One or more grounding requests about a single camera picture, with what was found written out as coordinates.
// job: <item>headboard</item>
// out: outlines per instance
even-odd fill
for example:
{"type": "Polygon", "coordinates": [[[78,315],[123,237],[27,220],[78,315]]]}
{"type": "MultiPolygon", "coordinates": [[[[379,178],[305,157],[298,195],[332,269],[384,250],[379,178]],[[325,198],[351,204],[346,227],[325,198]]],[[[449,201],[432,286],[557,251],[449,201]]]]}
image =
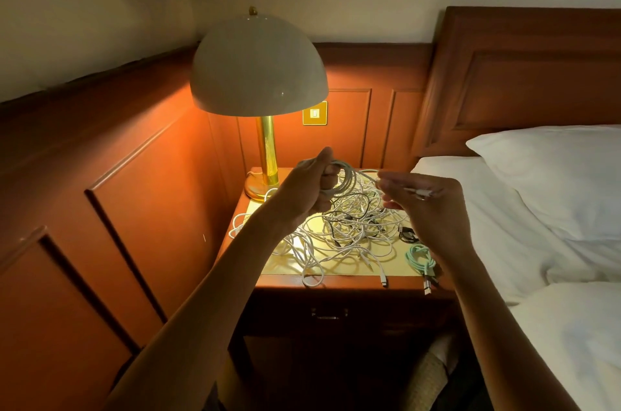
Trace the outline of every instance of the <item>headboard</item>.
{"type": "Polygon", "coordinates": [[[413,156],[566,124],[621,124],[621,9],[446,9],[413,156]]]}

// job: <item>floor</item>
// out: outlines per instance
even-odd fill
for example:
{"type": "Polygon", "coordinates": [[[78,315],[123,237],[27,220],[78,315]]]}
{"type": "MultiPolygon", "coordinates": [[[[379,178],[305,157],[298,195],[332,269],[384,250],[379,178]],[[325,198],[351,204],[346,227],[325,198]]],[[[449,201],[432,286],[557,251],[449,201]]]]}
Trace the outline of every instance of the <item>floor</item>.
{"type": "Polygon", "coordinates": [[[382,337],[246,337],[255,372],[240,380],[230,359],[218,379],[227,411],[398,410],[424,334],[382,337]]]}

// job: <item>lamp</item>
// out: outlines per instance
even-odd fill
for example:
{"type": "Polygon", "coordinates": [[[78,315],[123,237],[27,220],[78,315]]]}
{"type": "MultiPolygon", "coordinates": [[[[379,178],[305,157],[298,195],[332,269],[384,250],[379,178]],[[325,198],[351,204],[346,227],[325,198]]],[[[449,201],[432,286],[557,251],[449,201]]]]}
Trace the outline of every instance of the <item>lamp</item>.
{"type": "Polygon", "coordinates": [[[244,189],[259,201],[278,187],[272,116],[312,107],[328,95],[325,68],[311,41],[255,7],[207,31],[194,55],[190,87],[200,109],[256,117],[262,173],[249,174],[244,189]]]}

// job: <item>lamp base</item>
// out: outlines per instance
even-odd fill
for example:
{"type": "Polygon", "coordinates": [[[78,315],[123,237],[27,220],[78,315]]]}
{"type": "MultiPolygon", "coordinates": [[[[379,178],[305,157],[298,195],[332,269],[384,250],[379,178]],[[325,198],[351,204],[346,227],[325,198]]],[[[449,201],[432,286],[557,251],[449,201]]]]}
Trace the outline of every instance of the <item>lamp base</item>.
{"type": "Polygon", "coordinates": [[[267,186],[263,182],[263,174],[261,172],[251,172],[244,183],[244,192],[255,202],[263,203],[268,190],[278,188],[279,186],[280,183],[275,186],[267,186]]]}

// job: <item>hand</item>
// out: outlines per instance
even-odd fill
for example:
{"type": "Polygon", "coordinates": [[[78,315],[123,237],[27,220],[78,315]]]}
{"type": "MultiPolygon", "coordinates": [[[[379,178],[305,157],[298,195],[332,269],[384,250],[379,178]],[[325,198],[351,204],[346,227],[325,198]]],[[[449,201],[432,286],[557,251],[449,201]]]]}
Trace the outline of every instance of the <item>hand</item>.
{"type": "Polygon", "coordinates": [[[457,180],[409,172],[380,171],[377,176],[384,206],[406,211],[414,232],[440,264],[452,265],[464,256],[476,256],[462,185],[457,180]],[[422,200],[405,188],[432,192],[422,200]]]}
{"type": "Polygon", "coordinates": [[[340,168],[330,164],[333,159],[332,148],[327,146],[317,157],[301,161],[265,203],[266,209],[274,209],[272,212],[288,233],[307,217],[331,209],[330,197],[320,189],[331,189],[337,184],[340,168]]]}

